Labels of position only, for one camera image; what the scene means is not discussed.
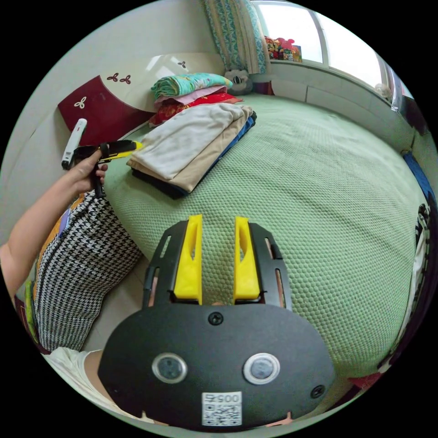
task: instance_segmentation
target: white device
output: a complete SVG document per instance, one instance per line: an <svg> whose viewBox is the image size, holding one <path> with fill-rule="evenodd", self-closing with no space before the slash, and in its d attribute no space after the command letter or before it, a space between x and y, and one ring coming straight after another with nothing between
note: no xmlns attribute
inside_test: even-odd
<svg viewBox="0 0 438 438"><path fill-rule="evenodd" d="M64 149L63 160L61 165L64 170L69 170L72 165L73 154L75 149L79 146L79 142L81 141L81 137L85 128L87 127L86 119L79 119L76 123L70 138L68 139L67 146Z"/></svg>

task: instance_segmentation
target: stack of folded clothes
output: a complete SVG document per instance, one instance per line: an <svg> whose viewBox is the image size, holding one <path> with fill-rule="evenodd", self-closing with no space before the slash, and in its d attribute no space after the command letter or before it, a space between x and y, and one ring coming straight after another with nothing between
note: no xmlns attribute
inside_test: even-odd
<svg viewBox="0 0 438 438"><path fill-rule="evenodd" d="M218 74L195 73L185 76L166 76L152 87L157 111L149 119L154 128L179 112L198 105L242 102L227 93L233 83Z"/></svg>
<svg viewBox="0 0 438 438"><path fill-rule="evenodd" d="M152 88L156 96L165 89L159 82ZM169 86L166 92L181 93L178 87L182 82L172 82L175 84L179 85ZM255 112L245 105L220 102L188 106L144 136L143 147L127 164L134 176L173 199L181 198L196 188L255 122Z"/></svg>

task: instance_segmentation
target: sticker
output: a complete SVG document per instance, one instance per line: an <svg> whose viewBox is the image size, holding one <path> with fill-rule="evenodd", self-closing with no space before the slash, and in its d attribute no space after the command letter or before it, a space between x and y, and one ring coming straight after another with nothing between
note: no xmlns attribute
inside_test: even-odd
<svg viewBox="0 0 438 438"><path fill-rule="evenodd" d="M203 392L203 426L241 426L241 392Z"/></svg>
<svg viewBox="0 0 438 438"><path fill-rule="evenodd" d="M64 232L64 230L68 227L68 222L70 220L70 213L71 213L71 210L70 210L70 208L68 208L66 210L66 212L63 214L63 216L61 217L61 223L59 224L58 237L60 237L62 235L62 233Z"/></svg>

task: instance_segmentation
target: qr code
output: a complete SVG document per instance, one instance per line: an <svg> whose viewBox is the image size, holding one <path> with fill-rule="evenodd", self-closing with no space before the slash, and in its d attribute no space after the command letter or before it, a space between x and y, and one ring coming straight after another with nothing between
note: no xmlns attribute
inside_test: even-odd
<svg viewBox="0 0 438 438"><path fill-rule="evenodd" d="M203 392L203 426L240 426L242 424L241 392Z"/></svg>

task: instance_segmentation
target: hand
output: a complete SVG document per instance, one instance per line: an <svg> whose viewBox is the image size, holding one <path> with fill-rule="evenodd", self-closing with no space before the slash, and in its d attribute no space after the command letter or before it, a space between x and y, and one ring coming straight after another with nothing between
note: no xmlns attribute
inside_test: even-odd
<svg viewBox="0 0 438 438"><path fill-rule="evenodd" d="M102 151L98 149L92 156L82 160L68 171L67 176L78 194L90 192L94 189L90 176L94 170L94 166L99 162L101 157ZM100 177L101 184L104 183L105 172L107 170L108 165L102 164L99 166L99 170L96 171L96 175Z"/></svg>

